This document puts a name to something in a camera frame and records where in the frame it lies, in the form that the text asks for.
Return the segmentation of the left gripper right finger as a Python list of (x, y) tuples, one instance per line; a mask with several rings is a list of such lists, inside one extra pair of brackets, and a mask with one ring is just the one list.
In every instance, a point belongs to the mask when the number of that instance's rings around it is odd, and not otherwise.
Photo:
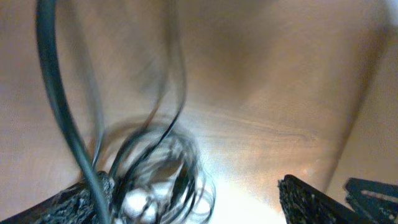
[(278, 188), (287, 224), (371, 223), (294, 175), (280, 179)]

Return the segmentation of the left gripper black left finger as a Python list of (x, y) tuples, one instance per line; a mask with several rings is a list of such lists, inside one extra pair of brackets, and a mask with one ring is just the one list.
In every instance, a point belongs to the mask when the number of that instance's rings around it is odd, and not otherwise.
[(13, 223), (99, 224), (100, 220), (91, 192), (82, 180), (53, 197), (1, 221), (1, 224)]

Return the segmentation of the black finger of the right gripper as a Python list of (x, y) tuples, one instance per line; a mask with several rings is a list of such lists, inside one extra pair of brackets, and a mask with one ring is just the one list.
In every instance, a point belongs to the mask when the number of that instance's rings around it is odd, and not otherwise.
[(346, 202), (373, 223), (397, 224), (397, 185), (349, 178), (344, 186)]

